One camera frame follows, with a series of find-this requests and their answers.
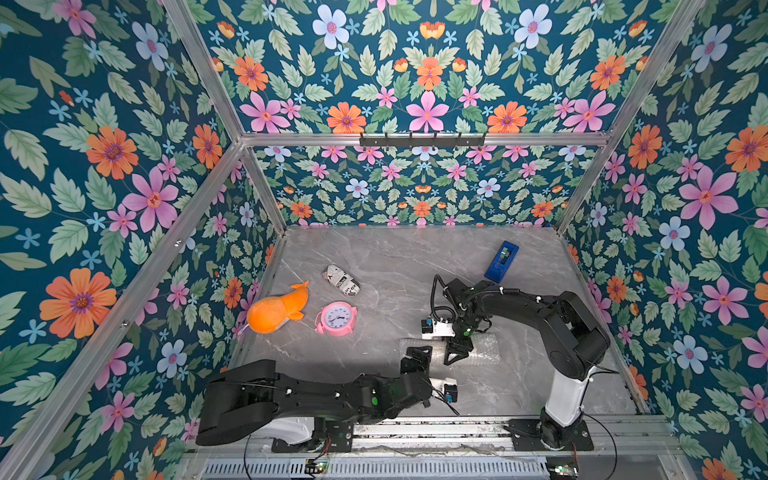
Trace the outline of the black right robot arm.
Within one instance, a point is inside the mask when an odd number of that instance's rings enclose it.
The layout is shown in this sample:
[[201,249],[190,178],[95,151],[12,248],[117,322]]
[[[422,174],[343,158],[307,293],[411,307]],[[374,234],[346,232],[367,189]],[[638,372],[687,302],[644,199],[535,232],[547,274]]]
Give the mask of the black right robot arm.
[[468,286],[459,279],[445,282],[436,274],[429,309],[422,334],[444,341],[445,366],[467,359],[474,351],[472,336],[482,333],[480,324],[491,324],[494,317],[536,330],[554,368],[550,393],[535,431],[517,430],[513,421],[508,422],[507,430],[536,438],[554,451],[574,443],[584,424],[588,384],[596,374],[608,371],[601,362],[611,344],[597,317],[577,294],[534,295],[490,280]]

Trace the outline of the clear bubble wrap sheet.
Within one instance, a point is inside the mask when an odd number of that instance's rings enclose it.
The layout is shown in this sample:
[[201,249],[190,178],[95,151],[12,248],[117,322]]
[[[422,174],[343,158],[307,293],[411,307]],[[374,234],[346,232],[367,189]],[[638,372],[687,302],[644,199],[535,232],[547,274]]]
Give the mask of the clear bubble wrap sheet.
[[[483,366],[497,365],[501,363],[501,355],[497,336],[495,334],[484,333],[476,334],[471,337],[473,350],[468,356],[459,359],[456,365]],[[433,365],[444,364],[446,342],[442,339],[400,339],[398,341],[400,353],[404,355],[410,347],[431,347],[431,363]]]

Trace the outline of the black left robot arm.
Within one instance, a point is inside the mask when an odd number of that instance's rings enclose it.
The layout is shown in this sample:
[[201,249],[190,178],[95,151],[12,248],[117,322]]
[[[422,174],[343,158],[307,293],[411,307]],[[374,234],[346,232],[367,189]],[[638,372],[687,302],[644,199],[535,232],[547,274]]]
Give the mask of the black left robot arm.
[[214,376],[204,391],[195,443],[219,446],[252,434],[288,445],[315,437],[318,420],[374,424],[395,419],[404,410],[428,402],[432,348],[409,347],[400,375],[362,374],[341,384],[298,380],[262,359]]

